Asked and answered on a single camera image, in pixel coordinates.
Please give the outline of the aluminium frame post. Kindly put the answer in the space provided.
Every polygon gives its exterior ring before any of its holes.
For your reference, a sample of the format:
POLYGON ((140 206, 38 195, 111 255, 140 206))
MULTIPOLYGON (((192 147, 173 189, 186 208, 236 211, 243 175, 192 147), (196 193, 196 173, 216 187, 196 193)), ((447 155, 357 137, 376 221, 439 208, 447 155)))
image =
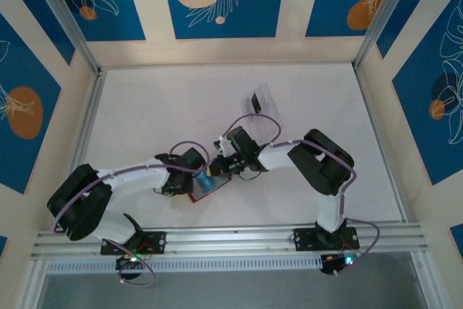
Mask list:
POLYGON ((85 36, 79 25, 69 10, 65 0, 45 0, 50 10, 54 13, 55 18, 66 33, 74 48, 82 57, 94 77, 98 77, 101 67, 92 54, 85 36))
POLYGON ((383 32, 399 0, 383 0, 364 35, 360 48, 354 58, 353 70, 357 72, 383 32))

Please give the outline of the blue credit card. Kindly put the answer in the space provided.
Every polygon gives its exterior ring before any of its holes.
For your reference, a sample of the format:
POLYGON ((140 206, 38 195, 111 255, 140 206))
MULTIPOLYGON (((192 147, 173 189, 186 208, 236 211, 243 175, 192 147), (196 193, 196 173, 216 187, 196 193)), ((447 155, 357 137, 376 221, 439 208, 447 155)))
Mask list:
POLYGON ((203 193, 212 192, 217 187, 215 178, 208 176, 205 172, 199 173, 195 179, 203 193))

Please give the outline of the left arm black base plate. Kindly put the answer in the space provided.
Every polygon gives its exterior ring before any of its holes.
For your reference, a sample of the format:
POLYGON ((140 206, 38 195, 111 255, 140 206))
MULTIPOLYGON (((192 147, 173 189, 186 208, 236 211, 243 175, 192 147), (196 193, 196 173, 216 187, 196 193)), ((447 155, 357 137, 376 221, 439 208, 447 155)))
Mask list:
MULTIPOLYGON (((137 232, 123 245, 128 250, 140 255, 164 254, 166 247, 165 232, 137 232)), ((101 255, 123 255, 124 251, 107 240, 101 243, 101 255)))

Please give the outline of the aluminium table side rail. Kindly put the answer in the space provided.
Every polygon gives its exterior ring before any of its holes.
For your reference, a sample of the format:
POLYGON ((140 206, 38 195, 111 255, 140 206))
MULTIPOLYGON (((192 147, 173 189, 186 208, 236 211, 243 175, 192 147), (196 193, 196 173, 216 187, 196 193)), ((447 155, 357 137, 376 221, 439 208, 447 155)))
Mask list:
POLYGON ((54 217, 51 232, 66 234, 72 241, 92 234, 111 197, 111 188, 105 183, 111 175, 81 162, 87 153, 105 79, 103 72, 93 83, 72 159, 72 170, 46 205, 54 217))
POLYGON ((386 170, 386 174, 387 174, 387 177, 388 177, 388 186, 391 188, 391 191, 392 191, 393 196, 394 196, 395 203, 397 205, 397 208, 399 209, 399 213, 400 213, 400 216, 401 216, 401 222, 403 222, 403 223, 408 222, 407 212, 406 212, 406 209, 405 209, 404 204, 402 202, 402 198, 400 197, 398 187, 396 185, 396 181, 395 181, 393 173, 391 171, 391 166, 390 166, 390 164, 388 162, 386 153, 384 151, 383 143, 381 141, 381 136, 380 136, 379 128, 378 128, 379 123, 378 123, 378 120, 375 118, 375 113, 374 113, 374 110, 372 108, 373 105, 371 104, 371 102, 369 100, 369 97, 367 95, 367 90, 365 88, 364 82, 362 81, 360 73, 357 70, 354 70, 354 74, 355 74, 355 78, 356 78, 358 88, 360 90, 360 93, 361 93, 361 96, 362 96, 366 111, 368 113, 368 117, 369 117, 369 120, 370 120, 370 123, 371 123, 371 127, 373 129, 373 133, 375 135, 375 141, 377 143, 378 150, 379 150, 379 153, 381 155, 382 163, 383 163, 384 169, 386 170))

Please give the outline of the clear plastic card box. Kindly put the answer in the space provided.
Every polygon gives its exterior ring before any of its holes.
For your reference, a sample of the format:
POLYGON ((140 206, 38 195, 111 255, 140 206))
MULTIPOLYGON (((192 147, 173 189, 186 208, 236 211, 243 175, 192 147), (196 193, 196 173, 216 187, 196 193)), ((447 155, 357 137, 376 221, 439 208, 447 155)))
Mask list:
POLYGON ((254 114, 250 105, 253 93, 257 94, 262 110, 256 116, 245 118, 246 130, 257 143, 269 143, 279 134, 279 130, 283 129, 283 122, 266 83, 250 91, 242 99, 241 107, 244 114, 254 114))

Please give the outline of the red leather card holder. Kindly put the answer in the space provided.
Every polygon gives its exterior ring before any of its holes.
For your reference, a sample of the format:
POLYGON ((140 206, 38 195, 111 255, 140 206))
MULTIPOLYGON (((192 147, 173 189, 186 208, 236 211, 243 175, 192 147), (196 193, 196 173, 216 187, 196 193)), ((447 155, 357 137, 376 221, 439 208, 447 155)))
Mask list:
POLYGON ((197 192, 191 192, 191 193, 188 194, 189 199, 193 203, 196 203, 199 200, 202 200, 203 198, 209 196, 213 192, 219 190, 221 187, 223 187, 224 185, 226 185, 227 183, 229 183, 231 181, 230 177, 214 177, 214 178, 215 178, 215 181, 216 181, 216 184, 217 184, 217 187, 216 187, 215 190, 213 190, 212 192, 203 193, 201 191, 201 189, 199 188, 199 190, 197 192))

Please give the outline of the aluminium mounting rail beam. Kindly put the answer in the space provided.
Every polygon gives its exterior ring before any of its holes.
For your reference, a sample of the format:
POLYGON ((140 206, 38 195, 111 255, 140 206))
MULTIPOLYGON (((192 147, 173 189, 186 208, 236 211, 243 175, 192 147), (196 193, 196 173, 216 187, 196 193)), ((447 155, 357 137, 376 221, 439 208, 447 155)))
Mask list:
MULTIPOLYGON (((360 251, 366 251, 376 242, 372 253, 424 252, 428 250, 424 232, 416 222, 376 222, 374 226, 349 222, 357 231, 347 243, 358 242, 360 251)), ((158 246, 162 257, 226 257, 248 255, 294 255, 295 229, 308 229, 313 224, 268 225, 248 227, 204 227, 149 229, 164 232, 158 246)), ((96 237, 72 242, 64 234, 42 231, 38 233, 30 258, 60 260, 74 258, 115 258, 123 254, 117 247, 96 237)))

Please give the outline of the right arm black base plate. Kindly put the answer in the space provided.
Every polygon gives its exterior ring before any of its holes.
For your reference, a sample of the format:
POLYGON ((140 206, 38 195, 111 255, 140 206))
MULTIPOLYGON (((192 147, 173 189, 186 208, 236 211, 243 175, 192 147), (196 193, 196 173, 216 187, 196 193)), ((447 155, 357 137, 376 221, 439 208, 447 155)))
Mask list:
POLYGON ((354 250, 360 248, 354 227, 343 227, 333 233, 315 227, 302 228, 294 229, 293 234, 296 251, 341 251, 344 246, 354 250))

